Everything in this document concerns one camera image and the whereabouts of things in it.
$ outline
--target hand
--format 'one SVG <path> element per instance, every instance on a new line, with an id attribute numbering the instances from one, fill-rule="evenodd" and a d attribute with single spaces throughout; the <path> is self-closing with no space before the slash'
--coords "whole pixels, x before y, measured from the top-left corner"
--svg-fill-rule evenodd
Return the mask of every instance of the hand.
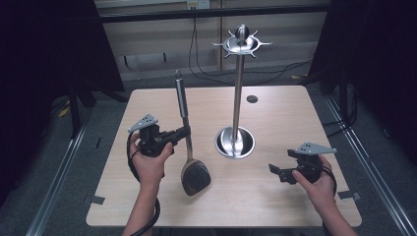
<path id="1" fill-rule="evenodd" d="M 328 161 L 322 156 L 319 155 L 320 160 L 323 163 L 323 166 L 331 170 L 331 165 Z M 330 176 L 322 171 L 320 179 L 315 183 L 310 183 L 299 171 L 292 171 L 292 175 L 297 180 L 297 182 L 306 190 L 307 196 L 314 205 L 318 213 L 323 213 L 325 209 L 330 207 L 335 207 L 334 202 L 334 192 L 333 192 L 333 181 Z"/>
<path id="2" fill-rule="evenodd" d="M 132 135 L 130 153 L 135 153 L 132 160 L 141 180 L 141 188 L 159 186 L 165 161 L 172 153 L 172 143 L 168 143 L 158 157 L 148 157 L 137 151 L 139 149 L 136 144 L 138 139 L 139 133 Z"/>

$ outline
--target wall outlet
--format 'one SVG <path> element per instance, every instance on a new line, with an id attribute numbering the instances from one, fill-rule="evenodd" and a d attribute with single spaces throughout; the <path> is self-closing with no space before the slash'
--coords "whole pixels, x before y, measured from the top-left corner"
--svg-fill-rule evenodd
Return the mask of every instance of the wall outlet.
<path id="1" fill-rule="evenodd" d="M 188 10 L 197 10 L 197 9 L 199 9 L 199 1 L 198 0 L 187 1 L 187 9 Z"/>
<path id="2" fill-rule="evenodd" d="M 198 9 L 209 9 L 209 0 L 199 0 Z"/>

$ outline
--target metal stand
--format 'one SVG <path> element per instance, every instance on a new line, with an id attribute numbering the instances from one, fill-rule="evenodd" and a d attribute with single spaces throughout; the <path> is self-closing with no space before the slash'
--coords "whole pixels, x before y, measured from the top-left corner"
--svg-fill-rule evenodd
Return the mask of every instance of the metal stand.
<path id="1" fill-rule="evenodd" d="M 255 148 L 254 136 L 245 128 L 239 127 L 240 102 L 243 86 L 243 70 L 245 64 L 245 55 L 251 55 L 255 58 L 254 52 L 264 44 L 256 37 L 257 31 L 249 35 L 249 29 L 242 25 L 223 43 L 214 43 L 213 45 L 222 46 L 227 52 L 225 57 L 231 54 L 237 55 L 236 60 L 236 82 L 233 109 L 233 127 L 222 129 L 216 136 L 215 148 L 217 151 L 230 158 L 244 158 L 248 156 Z"/>

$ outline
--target table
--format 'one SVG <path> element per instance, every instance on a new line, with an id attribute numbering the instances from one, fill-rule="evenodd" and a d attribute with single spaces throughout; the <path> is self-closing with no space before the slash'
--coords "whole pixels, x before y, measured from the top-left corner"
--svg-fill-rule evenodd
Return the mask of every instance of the table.
<path id="1" fill-rule="evenodd" d="M 201 160 L 211 176 L 210 185 L 189 197 L 181 185 L 186 162 L 185 140 L 175 147 L 165 164 L 158 198 L 161 227 L 303 227 L 322 226 L 300 185 L 280 183 L 268 164 L 280 168 L 296 166 L 289 148 L 304 142 L 329 147 L 313 103 L 304 87 L 243 87 L 239 126 L 255 137 L 254 151 L 243 159 L 229 159 L 214 146 L 216 134 L 232 126 L 234 88 L 186 88 L 194 158 Z M 259 100 L 250 103 L 249 95 Z M 160 131 L 182 126 L 175 88 L 140 89 L 132 93 L 95 195 L 103 205 L 91 204 L 87 223 L 91 226 L 126 224 L 139 183 L 129 170 L 126 157 L 127 130 L 146 114 L 159 122 Z M 331 163 L 338 192 L 348 187 L 333 154 Z M 353 199 L 336 203 L 352 226 L 361 224 Z"/>

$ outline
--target round metal base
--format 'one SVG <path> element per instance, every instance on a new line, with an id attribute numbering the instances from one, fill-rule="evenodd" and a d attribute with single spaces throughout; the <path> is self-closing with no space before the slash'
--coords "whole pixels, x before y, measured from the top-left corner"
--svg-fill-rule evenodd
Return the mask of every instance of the round metal base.
<path id="1" fill-rule="evenodd" d="M 232 142 L 233 128 L 227 127 L 218 132 L 214 144 L 223 156 L 240 159 L 248 156 L 255 148 L 254 136 L 245 128 L 239 127 L 236 142 Z"/>

